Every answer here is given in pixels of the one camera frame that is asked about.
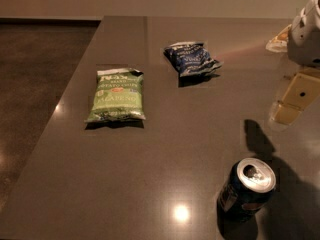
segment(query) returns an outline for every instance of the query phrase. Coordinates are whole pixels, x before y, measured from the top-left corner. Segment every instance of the can lid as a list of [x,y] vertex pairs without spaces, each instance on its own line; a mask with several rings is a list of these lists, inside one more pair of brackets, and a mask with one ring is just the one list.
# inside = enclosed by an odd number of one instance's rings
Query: can lid
[[266,193],[274,189],[276,176],[265,162],[256,158],[246,158],[237,167],[240,181],[249,189],[258,193]]

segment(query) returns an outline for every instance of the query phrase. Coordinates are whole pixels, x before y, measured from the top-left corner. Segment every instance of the gray table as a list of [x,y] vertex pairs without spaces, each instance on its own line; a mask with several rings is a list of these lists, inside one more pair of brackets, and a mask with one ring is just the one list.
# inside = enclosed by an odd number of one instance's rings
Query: gray table
[[[278,190],[248,223],[225,224],[225,239],[320,239],[319,101],[285,132],[267,125],[296,65],[264,47],[288,23],[105,17],[1,214],[0,238],[223,239],[217,195],[234,163],[259,157]],[[179,86],[162,48],[189,40],[225,64]],[[122,66],[145,73],[147,120],[86,129],[96,70]],[[179,204],[185,223],[173,217]]]

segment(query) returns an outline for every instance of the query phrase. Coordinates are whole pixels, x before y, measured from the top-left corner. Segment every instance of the wall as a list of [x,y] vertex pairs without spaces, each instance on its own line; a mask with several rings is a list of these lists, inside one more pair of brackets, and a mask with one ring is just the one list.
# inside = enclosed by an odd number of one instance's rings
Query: wall
[[308,0],[0,0],[0,17],[100,19],[103,15],[292,18]]

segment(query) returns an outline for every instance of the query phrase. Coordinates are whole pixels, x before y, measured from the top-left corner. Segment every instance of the dark blue chip bag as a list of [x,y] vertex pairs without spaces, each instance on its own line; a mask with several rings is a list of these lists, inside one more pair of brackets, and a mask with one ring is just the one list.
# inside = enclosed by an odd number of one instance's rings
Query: dark blue chip bag
[[201,42],[180,42],[164,49],[164,55],[178,71],[179,77],[207,76],[222,63],[211,58]]

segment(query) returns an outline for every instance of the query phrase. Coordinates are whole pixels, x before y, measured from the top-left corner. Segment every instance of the aluminum can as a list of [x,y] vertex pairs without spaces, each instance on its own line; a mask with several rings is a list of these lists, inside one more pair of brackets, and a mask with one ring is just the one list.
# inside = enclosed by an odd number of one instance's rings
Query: aluminum can
[[272,169],[256,158],[236,163],[218,197],[226,219],[245,222],[259,211],[275,191]]

